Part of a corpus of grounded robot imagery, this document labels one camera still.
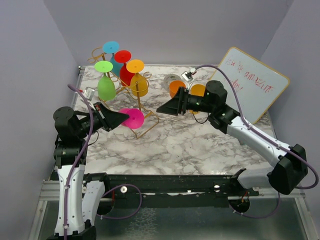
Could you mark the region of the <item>orange wine glass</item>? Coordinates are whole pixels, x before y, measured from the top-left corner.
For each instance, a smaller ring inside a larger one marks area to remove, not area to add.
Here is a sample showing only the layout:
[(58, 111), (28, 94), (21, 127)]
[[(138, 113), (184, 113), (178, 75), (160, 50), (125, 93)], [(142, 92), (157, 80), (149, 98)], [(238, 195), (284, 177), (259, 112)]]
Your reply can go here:
[(169, 84), (169, 95), (171, 98), (176, 95), (180, 87), (186, 87), (186, 84), (181, 80), (174, 80)]

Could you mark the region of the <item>pink wine glass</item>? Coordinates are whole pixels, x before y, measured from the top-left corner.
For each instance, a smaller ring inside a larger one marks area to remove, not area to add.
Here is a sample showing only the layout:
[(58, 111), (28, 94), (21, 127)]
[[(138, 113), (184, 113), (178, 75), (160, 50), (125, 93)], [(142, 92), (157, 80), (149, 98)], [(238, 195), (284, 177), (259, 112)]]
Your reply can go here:
[(140, 128), (145, 121), (144, 114), (138, 108), (122, 108), (119, 113), (129, 115), (129, 118), (124, 121), (121, 125), (130, 129)]

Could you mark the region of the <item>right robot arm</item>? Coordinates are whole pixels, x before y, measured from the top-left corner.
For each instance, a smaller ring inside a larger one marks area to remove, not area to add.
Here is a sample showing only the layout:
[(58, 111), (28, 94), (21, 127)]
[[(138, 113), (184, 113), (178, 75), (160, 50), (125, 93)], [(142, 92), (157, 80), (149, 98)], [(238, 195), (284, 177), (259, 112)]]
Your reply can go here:
[(233, 175), (229, 189), (240, 196), (251, 188), (273, 188), (289, 195), (307, 175), (306, 151), (296, 144), (290, 146), (242, 119), (238, 111), (226, 104), (227, 90), (217, 80), (205, 85), (203, 96), (191, 95), (180, 87), (176, 95), (157, 108), (161, 114), (177, 116), (186, 111), (208, 114), (208, 121), (222, 133), (238, 139), (269, 163), (269, 167), (249, 170), (243, 168)]

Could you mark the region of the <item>gold wire glass rack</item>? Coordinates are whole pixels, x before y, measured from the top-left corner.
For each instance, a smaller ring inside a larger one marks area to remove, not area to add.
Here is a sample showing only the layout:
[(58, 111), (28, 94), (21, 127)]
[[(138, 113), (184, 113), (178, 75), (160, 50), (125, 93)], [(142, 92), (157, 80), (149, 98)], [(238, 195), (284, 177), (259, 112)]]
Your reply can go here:
[(122, 125), (129, 128), (137, 139), (160, 122), (160, 118), (141, 103), (141, 98), (149, 92), (149, 78), (152, 76), (150, 72), (142, 73), (145, 68), (142, 60), (132, 59), (130, 51), (120, 50), (116, 41), (109, 41), (93, 49), (87, 61), (94, 64), (97, 72), (103, 74), (96, 89), (97, 97), (106, 106), (108, 101), (115, 99), (120, 93), (127, 94), (136, 101), (137, 108), (127, 107), (119, 111), (129, 115), (129, 119)]

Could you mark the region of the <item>green wine glass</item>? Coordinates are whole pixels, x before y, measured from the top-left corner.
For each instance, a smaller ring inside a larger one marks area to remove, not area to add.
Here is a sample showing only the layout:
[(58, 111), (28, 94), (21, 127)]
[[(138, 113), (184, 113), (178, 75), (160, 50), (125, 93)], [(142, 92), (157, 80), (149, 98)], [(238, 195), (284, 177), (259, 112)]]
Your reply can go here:
[(112, 69), (113, 64), (107, 60), (101, 60), (95, 63), (94, 68), (97, 72), (103, 73), (97, 84), (98, 97), (103, 101), (110, 101), (116, 97), (116, 88), (107, 75)]

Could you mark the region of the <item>yellow wine glass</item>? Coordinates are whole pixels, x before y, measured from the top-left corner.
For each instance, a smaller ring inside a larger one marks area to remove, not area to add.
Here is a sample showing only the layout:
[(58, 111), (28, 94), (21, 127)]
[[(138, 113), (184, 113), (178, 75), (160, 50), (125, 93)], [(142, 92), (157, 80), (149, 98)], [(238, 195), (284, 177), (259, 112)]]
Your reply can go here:
[(191, 87), (190, 94), (193, 96), (203, 97), (206, 87), (202, 84), (195, 84)]
[(140, 74), (144, 67), (145, 64), (140, 59), (130, 60), (126, 65), (126, 69), (133, 74), (129, 87), (132, 91), (132, 94), (136, 97), (144, 97), (149, 90), (147, 79)]

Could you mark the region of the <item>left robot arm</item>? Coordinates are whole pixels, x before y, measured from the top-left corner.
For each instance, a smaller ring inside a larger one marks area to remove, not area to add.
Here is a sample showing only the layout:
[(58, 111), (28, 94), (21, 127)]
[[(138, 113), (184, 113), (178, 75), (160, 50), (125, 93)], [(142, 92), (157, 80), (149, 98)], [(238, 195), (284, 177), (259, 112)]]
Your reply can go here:
[(59, 180), (59, 206), (52, 240), (95, 240), (95, 214), (99, 201), (111, 190), (105, 173), (85, 174), (88, 142), (99, 129), (107, 132), (129, 119), (96, 102), (88, 112), (69, 106), (54, 114), (58, 140), (54, 160)]

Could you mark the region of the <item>yellow wine glass front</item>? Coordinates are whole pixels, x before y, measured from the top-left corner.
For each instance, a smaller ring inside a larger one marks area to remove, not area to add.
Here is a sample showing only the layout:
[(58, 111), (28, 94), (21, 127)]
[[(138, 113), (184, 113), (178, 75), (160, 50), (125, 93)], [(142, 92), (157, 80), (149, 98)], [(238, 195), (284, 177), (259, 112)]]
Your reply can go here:
[(203, 97), (206, 87), (202, 84), (195, 84), (191, 87), (190, 94), (193, 96)]

